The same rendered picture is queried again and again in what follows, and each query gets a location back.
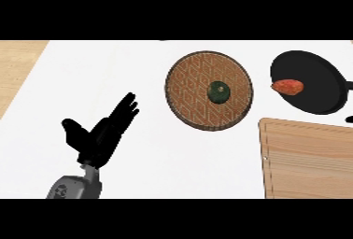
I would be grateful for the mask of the pale wooden cutting board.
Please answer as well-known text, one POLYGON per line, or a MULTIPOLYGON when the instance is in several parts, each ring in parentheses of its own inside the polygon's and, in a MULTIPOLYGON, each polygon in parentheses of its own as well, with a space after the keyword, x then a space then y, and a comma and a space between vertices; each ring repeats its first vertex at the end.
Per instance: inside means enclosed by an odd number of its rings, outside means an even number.
POLYGON ((264 198, 353 199, 353 128, 259 120, 264 198))

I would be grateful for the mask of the dark green round vegetable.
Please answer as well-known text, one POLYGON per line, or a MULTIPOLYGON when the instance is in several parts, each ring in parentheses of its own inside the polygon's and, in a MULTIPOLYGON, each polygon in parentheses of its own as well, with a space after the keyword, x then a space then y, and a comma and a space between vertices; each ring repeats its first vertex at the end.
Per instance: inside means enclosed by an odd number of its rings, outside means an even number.
POLYGON ((206 96, 209 101, 218 105, 221 105, 228 100, 230 88, 224 82, 214 81, 209 83, 206 96))

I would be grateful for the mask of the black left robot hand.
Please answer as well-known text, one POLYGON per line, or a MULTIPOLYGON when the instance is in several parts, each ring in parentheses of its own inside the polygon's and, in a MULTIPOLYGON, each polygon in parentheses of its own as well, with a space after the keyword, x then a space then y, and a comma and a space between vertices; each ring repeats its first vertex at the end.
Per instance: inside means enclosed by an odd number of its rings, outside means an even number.
POLYGON ((112 114, 98 121, 90 131, 72 119, 62 120, 66 144, 78 152, 76 161, 94 169, 107 163, 113 155, 121 135, 138 113, 135 106, 134 94, 128 92, 116 104, 112 114))

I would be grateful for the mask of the round brown woven placemat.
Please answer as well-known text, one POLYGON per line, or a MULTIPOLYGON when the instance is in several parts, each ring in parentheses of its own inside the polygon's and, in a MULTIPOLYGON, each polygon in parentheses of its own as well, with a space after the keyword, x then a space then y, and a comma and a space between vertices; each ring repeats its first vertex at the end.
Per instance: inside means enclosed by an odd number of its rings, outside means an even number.
POLYGON ((174 63, 165 98, 175 117, 202 131, 233 127, 248 114, 254 90, 239 62, 215 51, 196 51, 174 63))

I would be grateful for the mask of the orange sweet potato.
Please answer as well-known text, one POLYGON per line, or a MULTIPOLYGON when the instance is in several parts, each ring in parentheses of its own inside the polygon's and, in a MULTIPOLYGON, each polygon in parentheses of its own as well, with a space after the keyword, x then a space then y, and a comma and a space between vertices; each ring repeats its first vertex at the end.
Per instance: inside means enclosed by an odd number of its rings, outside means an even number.
POLYGON ((271 89, 285 95, 293 96, 302 91, 302 83, 295 79, 280 79, 271 84, 271 89))

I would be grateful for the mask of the black frying pan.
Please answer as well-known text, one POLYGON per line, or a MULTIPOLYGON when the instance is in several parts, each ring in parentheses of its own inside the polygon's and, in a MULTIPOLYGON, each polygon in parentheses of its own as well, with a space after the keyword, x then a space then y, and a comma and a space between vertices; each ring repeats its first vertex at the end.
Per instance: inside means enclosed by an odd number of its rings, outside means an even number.
POLYGON ((293 79, 302 84, 295 95, 280 94, 282 99, 301 111, 327 115, 344 106, 353 81, 347 81, 336 67, 323 57, 302 50, 283 52, 270 65, 271 82, 293 79))

